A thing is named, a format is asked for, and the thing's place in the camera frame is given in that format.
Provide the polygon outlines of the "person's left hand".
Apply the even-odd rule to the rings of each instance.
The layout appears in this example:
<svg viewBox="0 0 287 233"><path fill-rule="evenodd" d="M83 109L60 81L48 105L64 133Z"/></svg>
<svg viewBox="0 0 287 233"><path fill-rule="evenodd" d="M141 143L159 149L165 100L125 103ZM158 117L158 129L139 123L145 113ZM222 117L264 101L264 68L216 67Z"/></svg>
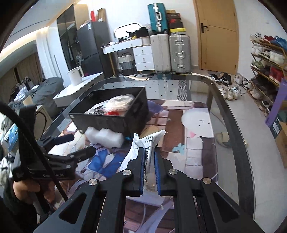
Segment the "person's left hand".
<svg viewBox="0 0 287 233"><path fill-rule="evenodd" d="M25 202L32 209L35 207L31 193L43 191L43 197L48 203L53 204L55 202L55 184L53 181L41 180L40 183L35 180L13 181L13 191L18 200Z"/></svg>

